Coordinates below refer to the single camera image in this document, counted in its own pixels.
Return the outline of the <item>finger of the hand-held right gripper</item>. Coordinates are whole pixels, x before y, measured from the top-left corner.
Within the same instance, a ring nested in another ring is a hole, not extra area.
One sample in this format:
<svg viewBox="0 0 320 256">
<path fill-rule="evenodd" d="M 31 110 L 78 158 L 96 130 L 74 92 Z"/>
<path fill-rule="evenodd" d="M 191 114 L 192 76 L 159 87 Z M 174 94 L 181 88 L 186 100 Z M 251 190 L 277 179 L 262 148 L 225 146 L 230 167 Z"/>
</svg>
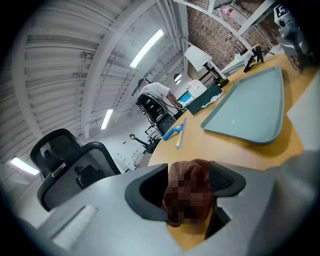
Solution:
<svg viewBox="0 0 320 256">
<path fill-rule="evenodd" d="M 297 33 L 298 42 L 298 68 L 303 70 L 314 63 L 314 56 L 310 44 L 302 31 Z"/>
<path fill-rule="evenodd" d="M 288 57 L 294 57 L 300 54 L 297 34 L 282 34 L 279 38 L 279 44 Z"/>
</svg>

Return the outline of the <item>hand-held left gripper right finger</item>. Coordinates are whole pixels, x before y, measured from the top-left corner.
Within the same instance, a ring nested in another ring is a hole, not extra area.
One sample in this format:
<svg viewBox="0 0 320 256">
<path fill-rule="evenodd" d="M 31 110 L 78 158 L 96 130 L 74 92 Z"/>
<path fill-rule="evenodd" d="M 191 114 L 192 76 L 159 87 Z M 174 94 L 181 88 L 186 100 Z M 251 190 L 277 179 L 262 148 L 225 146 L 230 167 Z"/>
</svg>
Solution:
<svg viewBox="0 0 320 256">
<path fill-rule="evenodd" d="M 318 215 L 318 152 L 305 151 L 277 167 L 255 170 L 225 164 L 246 185 L 217 202 L 229 222 L 186 256 L 302 255 L 313 251 Z"/>
</svg>

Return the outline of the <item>brown cloth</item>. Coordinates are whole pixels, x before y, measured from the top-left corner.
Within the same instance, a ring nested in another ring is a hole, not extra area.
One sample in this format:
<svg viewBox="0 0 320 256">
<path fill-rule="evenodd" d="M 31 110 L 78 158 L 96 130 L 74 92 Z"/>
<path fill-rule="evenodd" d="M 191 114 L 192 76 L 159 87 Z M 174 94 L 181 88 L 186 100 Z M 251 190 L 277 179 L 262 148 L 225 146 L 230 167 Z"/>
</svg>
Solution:
<svg viewBox="0 0 320 256">
<path fill-rule="evenodd" d="M 174 162 L 170 166 L 168 185 L 162 199 L 169 226 L 201 224 L 214 202 L 209 161 L 193 159 Z"/>
</svg>

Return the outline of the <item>grey-green tray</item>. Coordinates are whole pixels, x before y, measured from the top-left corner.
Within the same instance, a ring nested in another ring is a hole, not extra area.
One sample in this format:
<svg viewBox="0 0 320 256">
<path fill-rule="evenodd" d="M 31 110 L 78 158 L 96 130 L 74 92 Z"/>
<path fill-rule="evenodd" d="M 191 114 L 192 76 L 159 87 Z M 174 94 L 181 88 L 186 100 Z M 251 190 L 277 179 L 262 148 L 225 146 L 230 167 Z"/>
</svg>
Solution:
<svg viewBox="0 0 320 256">
<path fill-rule="evenodd" d="M 255 144 L 269 144 L 280 134 L 285 106 L 280 66 L 239 80 L 200 127 Z"/>
</svg>

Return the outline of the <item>black webcam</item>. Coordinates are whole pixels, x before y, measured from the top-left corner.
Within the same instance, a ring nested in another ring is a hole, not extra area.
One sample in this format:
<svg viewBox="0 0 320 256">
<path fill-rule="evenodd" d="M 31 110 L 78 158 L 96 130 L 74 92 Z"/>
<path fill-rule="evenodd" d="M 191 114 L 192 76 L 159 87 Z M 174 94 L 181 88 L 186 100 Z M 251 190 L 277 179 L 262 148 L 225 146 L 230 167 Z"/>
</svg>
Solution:
<svg viewBox="0 0 320 256">
<path fill-rule="evenodd" d="M 254 49 L 252 49 L 252 52 L 253 58 L 256 58 L 257 62 L 264 62 L 263 53 L 260 46 L 256 46 Z"/>
</svg>

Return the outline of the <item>black mesh office chair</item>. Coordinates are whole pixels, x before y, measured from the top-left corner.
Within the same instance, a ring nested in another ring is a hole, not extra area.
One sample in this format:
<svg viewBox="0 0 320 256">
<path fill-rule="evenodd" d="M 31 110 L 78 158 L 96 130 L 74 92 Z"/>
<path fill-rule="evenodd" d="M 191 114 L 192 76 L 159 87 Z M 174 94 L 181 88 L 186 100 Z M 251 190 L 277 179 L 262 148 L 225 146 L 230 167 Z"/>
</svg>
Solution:
<svg viewBox="0 0 320 256">
<path fill-rule="evenodd" d="M 104 144 L 89 142 L 71 153 L 48 174 L 37 191 L 40 205 L 50 211 L 90 185 L 121 172 Z"/>
<path fill-rule="evenodd" d="M 30 158 L 44 180 L 83 145 L 69 130 L 60 128 L 40 139 L 31 150 Z"/>
</svg>

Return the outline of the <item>person's white shirt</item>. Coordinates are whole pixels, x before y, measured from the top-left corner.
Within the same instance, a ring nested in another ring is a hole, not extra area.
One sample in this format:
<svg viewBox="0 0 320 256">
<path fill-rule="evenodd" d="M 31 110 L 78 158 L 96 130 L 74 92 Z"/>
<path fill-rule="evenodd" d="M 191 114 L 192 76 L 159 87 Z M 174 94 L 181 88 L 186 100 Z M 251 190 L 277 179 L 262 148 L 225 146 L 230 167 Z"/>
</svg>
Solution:
<svg viewBox="0 0 320 256">
<path fill-rule="evenodd" d="M 320 151 L 320 70 L 287 116 L 303 148 L 307 151 Z"/>
</svg>

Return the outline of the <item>black metal rack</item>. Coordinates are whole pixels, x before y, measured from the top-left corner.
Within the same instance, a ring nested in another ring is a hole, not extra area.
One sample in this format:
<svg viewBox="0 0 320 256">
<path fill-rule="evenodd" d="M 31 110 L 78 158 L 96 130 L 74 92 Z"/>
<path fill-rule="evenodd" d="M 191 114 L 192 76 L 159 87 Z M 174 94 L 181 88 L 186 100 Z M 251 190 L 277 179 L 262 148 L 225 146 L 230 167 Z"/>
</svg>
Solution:
<svg viewBox="0 0 320 256">
<path fill-rule="evenodd" d="M 213 79 L 213 82 L 216 83 L 218 81 L 218 77 L 216 76 L 217 72 L 214 67 L 209 67 L 208 65 L 204 66 L 207 72 L 201 76 L 198 80 L 205 84 L 208 82 L 210 79 Z"/>
</svg>

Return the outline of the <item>table lamp with white shade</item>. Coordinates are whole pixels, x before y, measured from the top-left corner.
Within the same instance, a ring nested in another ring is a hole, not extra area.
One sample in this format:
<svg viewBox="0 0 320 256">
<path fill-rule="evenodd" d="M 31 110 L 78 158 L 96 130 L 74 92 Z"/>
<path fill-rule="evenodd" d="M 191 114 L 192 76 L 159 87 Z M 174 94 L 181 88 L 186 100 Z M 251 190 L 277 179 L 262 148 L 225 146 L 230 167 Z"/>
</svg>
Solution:
<svg viewBox="0 0 320 256">
<path fill-rule="evenodd" d="M 221 72 L 221 70 L 214 64 L 213 58 L 201 50 L 200 48 L 191 45 L 184 53 L 186 59 L 191 63 L 197 72 L 205 69 L 206 74 L 212 74 L 214 82 L 220 87 L 224 87 L 229 83 L 227 77 Z"/>
</svg>

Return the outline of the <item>ceiling light tube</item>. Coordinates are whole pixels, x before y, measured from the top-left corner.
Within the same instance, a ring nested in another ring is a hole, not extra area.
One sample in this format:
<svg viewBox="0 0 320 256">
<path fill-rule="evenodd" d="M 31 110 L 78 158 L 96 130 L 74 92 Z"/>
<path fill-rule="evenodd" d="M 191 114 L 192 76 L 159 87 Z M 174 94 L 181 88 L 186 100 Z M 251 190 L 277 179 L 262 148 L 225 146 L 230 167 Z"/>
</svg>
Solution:
<svg viewBox="0 0 320 256">
<path fill-rule="evenodd" d="M 39 171 L 37 169 L 35 169 L 34 167 L 28 165 L 27 163 L 25 163 L 24 161 L 20 160 L 18 157 L 14 157 L 11 161 L 10 164 L 12 164 L 13 166 L 17 167 L 18 169 L 21 169 L 29 174 L 32 175 L 37 175 L 39 173 Z"/>
<path fill-rule="evenodd" d="M 105 114 L 105 117 L 104 117 L 104 119 L 103 119 L 103 122 L 102 122 L 102 125 L 101 125 L 101 130 L 104 130 L 104 129 L 106 129 L 106 127 L 107 127 L 107 125 L 108 125 L 108 122 L 109 122 L 109 120 L 110 120 L 110 118 L 111 118 L 111 116 L 112 116 L 112 114 L 113 114 L 113 109 L 108 109 L 107 110 L 107 112 L 106 112 L 106 114 Z"/>
<path fill-rule="evenodd" d="M 152 46 L 164 35 L 164 32 L 159 29 L 141 48 L 141 50 L 134 57 L 132 62 L 130 63 L 131 68 L 136 68 L 145 54 L 152 48 Z"/>
</svg>

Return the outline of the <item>white and orange box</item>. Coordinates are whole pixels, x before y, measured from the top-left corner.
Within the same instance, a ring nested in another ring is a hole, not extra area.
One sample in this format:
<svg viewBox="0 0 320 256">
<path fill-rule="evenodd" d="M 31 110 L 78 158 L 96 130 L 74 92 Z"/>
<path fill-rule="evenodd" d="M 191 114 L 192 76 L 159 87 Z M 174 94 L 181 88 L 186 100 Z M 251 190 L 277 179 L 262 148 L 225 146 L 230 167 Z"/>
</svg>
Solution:
<svg viewBox="0 0 320 256">
<path fill-rule="evenodd" d="M 196 99 L 201 96 L 207 90 L 207 88 L 201 83 L 198 86 L 188 86 L 187 90 L 192 95 L 192 97 Z"/>
</svg>

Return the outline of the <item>long thin ruler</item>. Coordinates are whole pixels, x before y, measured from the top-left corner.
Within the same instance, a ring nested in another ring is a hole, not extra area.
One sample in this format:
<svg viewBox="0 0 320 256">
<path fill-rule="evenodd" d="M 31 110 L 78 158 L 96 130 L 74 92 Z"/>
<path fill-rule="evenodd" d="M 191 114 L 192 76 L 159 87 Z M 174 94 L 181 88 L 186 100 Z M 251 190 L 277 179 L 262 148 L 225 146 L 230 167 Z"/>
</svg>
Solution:
<svg viewBox="0 0 320 256">
<path fill-rule="evenodd" d="M 176 148 L 179 149 L 182 146 L 183 138 L 184 138 L 184 132 L 187 124 L 187 119 L 184 119 L 184 122 L 182 124 L 181 131 L 179 132 L 178 140 L 176 142 Z"/>
</svg>

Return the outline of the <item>dark green box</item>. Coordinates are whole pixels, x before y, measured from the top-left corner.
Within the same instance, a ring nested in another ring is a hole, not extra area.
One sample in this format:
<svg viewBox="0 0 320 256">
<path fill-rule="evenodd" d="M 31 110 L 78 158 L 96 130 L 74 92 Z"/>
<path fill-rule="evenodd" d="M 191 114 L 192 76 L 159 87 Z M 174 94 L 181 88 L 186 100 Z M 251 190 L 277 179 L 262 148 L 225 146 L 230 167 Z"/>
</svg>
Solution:
<svg viewBox="0 0 320 256">
<path fill-rule="evenodd" d="M 218 85 L 213 83 L 206 88 L 206 91 L 201 96 L 194 99 L 186 108 L 194 115 L 201 109 L 204 109 L 202 106 L 208 103 L 213 96 L 220 94 L 222 91 L 223 90 Z"/>
</svg>

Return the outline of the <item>white metal shelf frame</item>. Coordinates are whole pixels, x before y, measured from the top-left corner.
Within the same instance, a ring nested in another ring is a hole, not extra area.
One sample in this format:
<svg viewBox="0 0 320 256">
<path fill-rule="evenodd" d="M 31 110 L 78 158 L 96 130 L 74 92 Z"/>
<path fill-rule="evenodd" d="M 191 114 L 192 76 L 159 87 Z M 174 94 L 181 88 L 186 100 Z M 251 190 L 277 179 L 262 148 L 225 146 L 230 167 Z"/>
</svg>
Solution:
<svg viewBox="0 0 320 256">
<path fill-rule="evenodd" d="M 188 19 L 188 40 L 206 50 L 247 51 L 255 45 L 270 49 L 275 45 L 272 8 L 277 0 L 174 0 L 184 7 Z M 220 5 L 229 5 L 241 14 L 235 20 L 220 10 Z"/>
</svg>

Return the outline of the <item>blue-handled tool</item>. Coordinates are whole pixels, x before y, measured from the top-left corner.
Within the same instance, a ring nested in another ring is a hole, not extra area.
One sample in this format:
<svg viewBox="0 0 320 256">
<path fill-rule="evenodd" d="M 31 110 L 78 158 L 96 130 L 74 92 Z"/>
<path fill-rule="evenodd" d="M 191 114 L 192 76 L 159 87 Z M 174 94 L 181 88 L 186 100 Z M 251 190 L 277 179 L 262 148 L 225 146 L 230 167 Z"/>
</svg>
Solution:
<svg viewBox="0 0 320 256">
<path fill-rule="evenodd" d="M 166 141 L 166 140 L 169 139 L 170 136 L 172 136 L 175 132 L 177 132 L 177 133 L 181 132 L 181 131 L 183 130 L 183 128 L 184 128 L 184 124 L 183 124 L 183 123 L 175 126 L 174 128 L 170 129 L 170 130 L 162 137 L 162 139 L 163 139 L 164 141 Z"/>
</svg>

